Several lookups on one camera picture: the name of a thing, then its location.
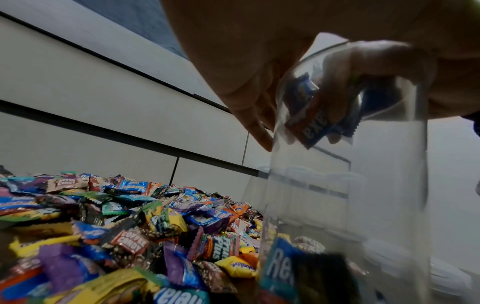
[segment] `clear plastic cup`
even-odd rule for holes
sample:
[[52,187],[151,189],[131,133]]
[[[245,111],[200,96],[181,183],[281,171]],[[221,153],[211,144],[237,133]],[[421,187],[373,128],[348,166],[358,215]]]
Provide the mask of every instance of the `clear plastic cup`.
[[[337,144],[325,136],[307,149],[286,127],[298,113],[293,113],[292,90],[298,99],[293,101],[298,103],[296,111],[301,111],[321,85],[327,56],[355,44],[311,55],[280,83],[270,174],[262,199],[266,209],[259,302],[315,302],[329,291],[330,297],[351,293],[351,303],[429,301],[425,89],[394,76],[372,78],[357,87],[351,99],[352,108],[357,108],[351,111],[360,111],[378,92],[377,99],[390,98],[385,101],[388,106],[361,115],[353,135]],[[331,257],[342,257],[344,263],[334,262],[340,270],[322,272],[323,262],[312,264],[307,273],[295,266],[306,252],[322,251],[318,261],[325,265],[335,260]],[[333,273],[340,272],[341,281],[335,281]],[[315,296],[305,298],[309,292]]]

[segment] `pile of candy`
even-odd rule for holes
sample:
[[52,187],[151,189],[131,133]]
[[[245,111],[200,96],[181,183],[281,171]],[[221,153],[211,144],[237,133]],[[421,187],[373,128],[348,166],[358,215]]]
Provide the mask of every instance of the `pile of candy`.
[[0,302],[209,303],[252,278],[263,215],[192,187],[0,166],[0,228],[19,258]]

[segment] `white plastic container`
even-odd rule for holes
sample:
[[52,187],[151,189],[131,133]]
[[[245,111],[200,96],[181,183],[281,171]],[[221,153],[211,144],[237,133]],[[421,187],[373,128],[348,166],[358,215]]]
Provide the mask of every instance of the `white plastic container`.
[[[355,118],[361,122],[353,127],[347,123],[350,130],[344,134],[353,135],[336,144],[325,136],[307,149],[286,127],[308,109],[322,87],[328,55],[355,44],[311,55],[280,83],[270,174],[262,199],[266,210],[259,302],[302,302],[293,260],[287,258],[293,253],[279,251],[279,233],[286,234],[293,246],[299,247],[297,237],[306,236],[321,243],[325,253],[343,255],[361,303],[429,302],[428,109],[422,84],[397,76],[366,78],[349,100],[350,122]],[[377,111],[370,107],[365,114],[363,105],[368,107],[372,99],[387,106]],[[309,288],[326,292],[332,286],[323,285],[330,279],[323,275]]]

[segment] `hand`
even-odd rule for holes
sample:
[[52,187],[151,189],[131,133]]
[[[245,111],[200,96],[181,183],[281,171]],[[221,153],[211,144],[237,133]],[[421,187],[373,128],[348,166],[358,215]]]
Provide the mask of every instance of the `hand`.
[[[364,71],[416,77],[429,53],[438,63],[429,92],[430,117],[480,110],[480,4],[475,0],[163,0],[163,6],[190,60],[269,151],[272,138],[261,122],[272,130],[275,126],[278,81],[320,32],[352,41],[408,42],[414,48],[376,49],[372,44],[371,50],[344,54],[344,60],[354,60],[344,75]],[[333,121],[345,112],[342,79],[331,82]]]

